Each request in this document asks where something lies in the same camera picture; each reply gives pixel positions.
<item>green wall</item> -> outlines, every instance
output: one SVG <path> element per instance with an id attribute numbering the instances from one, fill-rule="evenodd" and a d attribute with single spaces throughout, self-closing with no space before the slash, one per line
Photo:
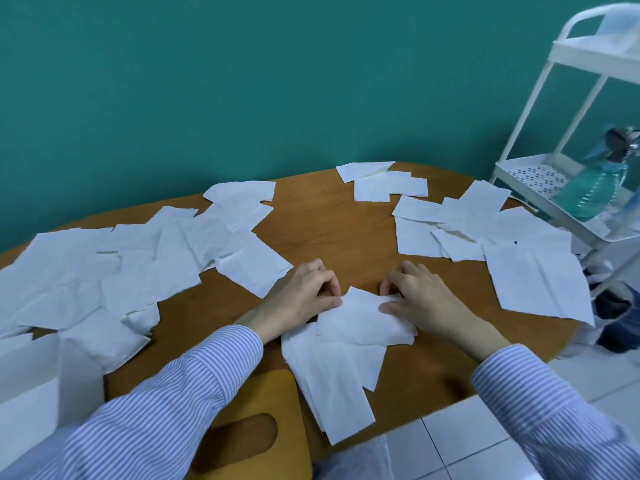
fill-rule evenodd
<path id="1" fill-rule="evenodd" d="M 615 1 L 0 0 L 0 250 L 349 161 L 487 177 L 564 22 Z M 515 154 L 551 149 L 594 80 L 554 69 Z M 637 89 L 605 87 L 570 151 L 640 124 Z"/>

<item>round table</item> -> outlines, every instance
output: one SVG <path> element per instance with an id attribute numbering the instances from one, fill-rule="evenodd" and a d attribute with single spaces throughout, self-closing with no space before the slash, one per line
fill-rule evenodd
<path id="1" fill-rule="evenodd" d="M 414 177 L 427 178 L 428 200 L 435 202 L 442 202 L 445 196 L 459 198 L 473 181 L 471 177 L 427 165 L 398 162 L 392 169 L 411 171 Z M 355 286 L 377 293 L 384 273 L 395 269 L 403 259 L 409 259 L 423 263 L 439 274 L 474 313 L 493 323 L 508 340 L 529 347 L 544 361 L 563 348 L 577 327 L 571 320 L 501 309 L 484 262 L 453 263 L 446 258 L 399 255 L 391 216 L 398 196 L 392 196 L 390 203 L 356 202 L 353 183 L 342 183 L 334 169 L 276 181 L 275 197 L 271 202 L 274 211 L 254 232 L 294 266 L 322 258 L 326 267 L 335 271 L 343 292 L 349 286 Z M 204 210 L 210 202 L 201 194 L 174 198 L 112 210 L 63 228 L 144 223 L 163 205 Z M 507 207 L 517 205 L 519 203 L 514 200 L 506 204 Z M 0 267 L 9 265 L 24 247 L 0 255 Z M 151 344 L 106 377 L 108 399 L 128 393 L 169 361 L 215 330 L 234 322 L 259 302 L 259 298 L 215 269 L 203 273 L 201 279 L 201 285 L 159 304 L 161 322 L 153 330 Z M 254 374 L 286 367 L 280 341 L 276 340 L 265 347 L 264 357 Z M 311 459 L 319 460 L 333 451 L 363 442 L 473 395 L 469 377 L 475 367 L 471 359 L 446 340 L 424 332 L 418 334 L 412 346 L 389 347 L 376 391 L 366 391 L 376 422 L 333 447 L 320 432 L 304 397 L 299 394 Z M 249 444 L 264 444 L 261 435 L 275 434 L 267 431 L 270 426 L 264 426 L 271 423 L 261 424 L 263 426 L 256 426 L 256 432 L 251 434 L 254 439 L 249 439 Z M 242 448 L 247 450 L 247 438 Z"/>

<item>floor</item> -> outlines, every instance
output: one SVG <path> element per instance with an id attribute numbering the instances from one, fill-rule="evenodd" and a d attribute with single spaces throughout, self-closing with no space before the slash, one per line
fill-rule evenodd
<path id="1" fill-rule="evenodd" d="M 638 249 L 607 252 L 617 267 Z M 574 252 L 583 251 L 576 243 Z M 640 289 L 640 266 L 624 275 Z M 549 366 L 591 404 L 640 440 L 640 351 L 610 354 L 597 347 Z M 478 396 L 387 434 L 396 480 L 535 480 L 541 478 Z"/>

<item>blue and white striped sleeve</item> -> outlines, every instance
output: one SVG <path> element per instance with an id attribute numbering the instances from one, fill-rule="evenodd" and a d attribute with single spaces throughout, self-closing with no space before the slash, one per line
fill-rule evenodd
<path id="1" fill-rule="evenodd" d="M 528 348 L 485 360 L 471 382 L 546 479 L 640 479 L 638 444 Z"/>
<path id="2" fill-rule="evenodd" d="M 129 394 L 104 404 L 38 478 L 184 478 L 204 433 L 262 358 L 240 325 L 219 329 Z"/>

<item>person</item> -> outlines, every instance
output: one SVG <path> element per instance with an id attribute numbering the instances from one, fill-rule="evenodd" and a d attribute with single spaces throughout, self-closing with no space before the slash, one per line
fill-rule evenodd
<path id="1" fill-rule="evenodd" d="M 331 296 L 319 296 L 327 286 Z M 523 345 L 475 316 L 440 277 L 405 261 L 387 273 L 380 306 L 462 349 L 479 365 L 478 395 L 548 479 L 638 479 L 637 444 Z M 299 266 L 258 307 L 222 327 L 71 432 L 38 479 L 181 479 L 218 412 L 262 357 L 262 348 L 340 306 L 340 284 L 322 261 Z"/>

